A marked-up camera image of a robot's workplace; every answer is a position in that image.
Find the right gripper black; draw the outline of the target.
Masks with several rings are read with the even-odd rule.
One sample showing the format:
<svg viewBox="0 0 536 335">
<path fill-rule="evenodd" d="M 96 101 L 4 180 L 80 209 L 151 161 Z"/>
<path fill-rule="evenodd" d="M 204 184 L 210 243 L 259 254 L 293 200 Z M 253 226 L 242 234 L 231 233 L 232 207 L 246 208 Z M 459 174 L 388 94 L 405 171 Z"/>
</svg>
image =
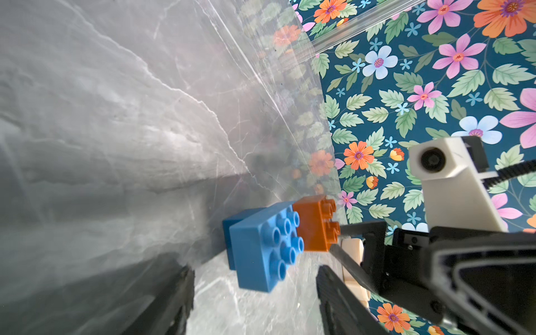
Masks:
<svg viewBox="0 0 536 335">
<path fill-rule="evenodd" d="M 340 227 L 363 236 L 362 265 L 338 244 L 329 252 L 365 289 L 468 334 L 535 333 L 535 236 L 460 228 L 404 233 L 385 244 L 387 223 Z"/>
</svg>

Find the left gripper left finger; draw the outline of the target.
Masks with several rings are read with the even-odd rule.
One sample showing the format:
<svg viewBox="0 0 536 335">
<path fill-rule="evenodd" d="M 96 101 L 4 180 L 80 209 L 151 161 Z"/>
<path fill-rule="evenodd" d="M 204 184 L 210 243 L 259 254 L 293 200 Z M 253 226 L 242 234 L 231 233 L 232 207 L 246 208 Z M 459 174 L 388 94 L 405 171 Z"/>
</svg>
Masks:
<svg viewBox="0 0 536 335">
<path fill-rule="evenodd" d="M 184 266 L 122 334 L 186 334 L 194 309 L 195 272 Z"/>
</svg>

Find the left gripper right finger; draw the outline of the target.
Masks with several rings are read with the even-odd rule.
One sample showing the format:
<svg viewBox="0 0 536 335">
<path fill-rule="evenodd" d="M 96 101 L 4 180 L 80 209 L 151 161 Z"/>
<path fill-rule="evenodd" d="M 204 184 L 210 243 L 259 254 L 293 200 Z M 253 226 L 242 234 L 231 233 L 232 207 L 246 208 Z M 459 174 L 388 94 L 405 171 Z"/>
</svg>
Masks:
<svg viewBox="0 0 536 335">
<path fill-rule="evenodd" d="M 316 289 L 324 334 L 388 334 L 329 266 L 319 267 Z"/>
</svg>

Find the orange lego brick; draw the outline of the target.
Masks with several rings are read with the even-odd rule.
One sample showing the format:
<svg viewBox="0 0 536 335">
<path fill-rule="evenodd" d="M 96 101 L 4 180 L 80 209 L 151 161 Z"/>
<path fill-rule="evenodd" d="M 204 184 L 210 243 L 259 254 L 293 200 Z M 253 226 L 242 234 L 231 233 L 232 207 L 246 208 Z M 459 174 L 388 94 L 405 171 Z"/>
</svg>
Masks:
<svg viewBox="0 0 536 335">
<path fill-rule="evenodd" d="M 300 217 L 297 234 L 304 240 L 307 252 L 328 252 L 338 243 L 341 228 L 334 220 L 336 202 L 326 195 L 307 196 L 293 204 Z"/>
</svg>

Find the light blue long lego brick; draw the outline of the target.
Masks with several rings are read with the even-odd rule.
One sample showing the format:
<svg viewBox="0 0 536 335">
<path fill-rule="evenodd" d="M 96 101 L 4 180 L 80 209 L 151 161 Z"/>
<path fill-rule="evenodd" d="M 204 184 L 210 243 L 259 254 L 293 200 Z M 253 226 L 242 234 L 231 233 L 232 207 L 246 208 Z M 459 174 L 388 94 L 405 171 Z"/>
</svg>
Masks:
<svg viewBox="0 0 536 335">
<path fill-rule="evenodd" d="M 292 202 L 264 207 L 238 225 L 235 272 L 241 289 L 270 293 L 286 279 L 288 268 L 304 252 L 299 225 Z"/>
</svg>

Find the dark blue small lego brick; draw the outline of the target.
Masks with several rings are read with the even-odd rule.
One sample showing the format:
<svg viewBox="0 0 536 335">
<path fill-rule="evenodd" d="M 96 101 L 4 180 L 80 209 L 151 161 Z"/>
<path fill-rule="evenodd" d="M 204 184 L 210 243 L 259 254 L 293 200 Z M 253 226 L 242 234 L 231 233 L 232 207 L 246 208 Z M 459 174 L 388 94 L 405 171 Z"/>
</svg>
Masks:
<svg viewBox="0 0 536 335">
<path fill-rule="evenodd" d="M 230 270 L 235 271 L 237 269 L 237 265 L 235 262 L 235 246 L 239 244 L 237 237 L 238 225 L 243 220 L 250 218 L 258 212 L 261 212 L 263 209 L 263 207 L 245 209 L 237 214 L 227 217 L 222 221 L 224 239 L 226 243 L 226 252 L 228 257 L 228 265 Z"/>
</svg>

